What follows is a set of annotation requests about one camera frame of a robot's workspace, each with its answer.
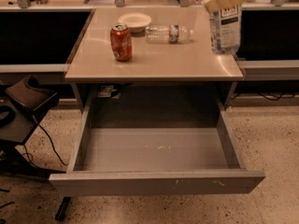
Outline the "blue labelled plastic bottle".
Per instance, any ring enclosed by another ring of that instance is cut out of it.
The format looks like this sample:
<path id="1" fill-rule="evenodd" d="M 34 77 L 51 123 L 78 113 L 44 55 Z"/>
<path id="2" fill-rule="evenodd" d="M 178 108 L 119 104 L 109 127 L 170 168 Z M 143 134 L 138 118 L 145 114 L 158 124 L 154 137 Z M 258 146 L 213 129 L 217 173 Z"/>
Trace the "blue labelled plastic bottle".
<path id="1" fill-rule="evenodd" d="M 233 6 L 211 13 L 210 39 L 216 54 L 235 54 L 240 46 L 241 6 Z"/>

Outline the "clear plastic water bottle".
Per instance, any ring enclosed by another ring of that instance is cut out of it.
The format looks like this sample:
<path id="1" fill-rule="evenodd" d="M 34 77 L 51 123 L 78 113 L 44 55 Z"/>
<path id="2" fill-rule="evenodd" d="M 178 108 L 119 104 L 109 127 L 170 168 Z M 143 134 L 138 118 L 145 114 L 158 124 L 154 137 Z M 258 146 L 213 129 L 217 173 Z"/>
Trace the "clear plastic water bottle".
<path id="1" fill-rule="evenodd" d="M 153 44 L 188 43 L 193 30 L 178 24 L 152 24 L 145 30 L 146 40 Z"/>

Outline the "power strip under counter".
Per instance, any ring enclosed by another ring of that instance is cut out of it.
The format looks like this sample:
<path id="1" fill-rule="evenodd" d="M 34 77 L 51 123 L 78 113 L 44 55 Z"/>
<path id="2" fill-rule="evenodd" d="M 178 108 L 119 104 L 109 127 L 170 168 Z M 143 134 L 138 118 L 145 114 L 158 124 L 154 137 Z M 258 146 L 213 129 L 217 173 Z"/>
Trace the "power strip under counter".
<path id="1" fill-rule="evenodd" d="M 98 96 L 102 98 L 112 98 L 118 95 L 121 91 L 119 84 L 106 84 L 102 85 L 98 90 Z"/>

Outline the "open grey drawer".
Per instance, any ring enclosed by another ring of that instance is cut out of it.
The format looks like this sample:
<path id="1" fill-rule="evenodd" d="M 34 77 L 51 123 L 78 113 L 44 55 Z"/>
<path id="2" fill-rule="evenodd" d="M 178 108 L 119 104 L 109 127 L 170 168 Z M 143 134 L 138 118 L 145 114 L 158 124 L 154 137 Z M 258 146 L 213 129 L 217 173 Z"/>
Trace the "open grey drawer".
<path id="1" fill-rule="evenodd" d="M 265 178 L 246 167 L 213 91 L 131 87 L 92 96 L 65 173 L 64 196 L 249 193 Z"/>

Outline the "white paper bowl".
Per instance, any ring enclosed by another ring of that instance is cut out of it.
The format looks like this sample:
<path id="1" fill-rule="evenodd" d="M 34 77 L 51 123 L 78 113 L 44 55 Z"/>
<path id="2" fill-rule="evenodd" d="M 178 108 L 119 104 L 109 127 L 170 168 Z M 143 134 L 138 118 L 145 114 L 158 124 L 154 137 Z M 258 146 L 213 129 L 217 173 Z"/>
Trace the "white paper bowl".
<path id="1" fill-rule="evenodd" d="M 141 33 L 151 23 L 151 17 L 144 13 L 130 12 L 119 17 L 118 22 L 124 23 L 133 34 Z"/>

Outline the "orange soda can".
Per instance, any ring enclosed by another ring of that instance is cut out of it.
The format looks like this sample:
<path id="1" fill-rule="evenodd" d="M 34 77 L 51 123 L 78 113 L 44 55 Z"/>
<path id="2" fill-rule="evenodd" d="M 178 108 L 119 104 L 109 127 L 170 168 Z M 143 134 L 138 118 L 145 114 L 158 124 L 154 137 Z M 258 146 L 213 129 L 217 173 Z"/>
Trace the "orange soda can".
<path id="1" fill-rule="evenodd" d="M 125 23 L 116 23 L 110 30 L 110 43 L 117 61 L 128 61 L 132 58 L 132 38 Z"/>

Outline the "dark brown chair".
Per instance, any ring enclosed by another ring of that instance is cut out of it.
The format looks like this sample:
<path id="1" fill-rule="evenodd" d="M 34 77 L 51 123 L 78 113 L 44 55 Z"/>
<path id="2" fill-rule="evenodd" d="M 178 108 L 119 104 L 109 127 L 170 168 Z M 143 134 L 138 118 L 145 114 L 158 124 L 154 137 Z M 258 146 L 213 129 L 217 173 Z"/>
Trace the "dark brown chair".
<path id="1" fill-rule="evenodd" d="M 1 173 L 42 178 L 62 173 L 34 166 L 16 149 L 16 146 L 25 146 L 41 120 L 58 102 L 58 93 L 41 88 L 34 76 L 6 88 L 0 106 Z"/>

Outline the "black table leg foot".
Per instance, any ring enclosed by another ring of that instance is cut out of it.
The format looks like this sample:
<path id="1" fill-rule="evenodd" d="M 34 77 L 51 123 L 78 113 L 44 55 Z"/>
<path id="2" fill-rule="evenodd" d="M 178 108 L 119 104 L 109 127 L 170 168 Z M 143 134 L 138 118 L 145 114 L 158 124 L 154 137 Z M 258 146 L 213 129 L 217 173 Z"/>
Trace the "black table leg foot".
<path id="1" fill-rule="evenodd" d="M 58 211 L 55 215 L 55 219 L 57 221 L 63 221 L 65 219 L 66 211 L 67 211 L 68 205 L 70 204 L 70 201 L 71 201 L 70 197 L 63 197 L 63 199 L 59 205 Z"/>

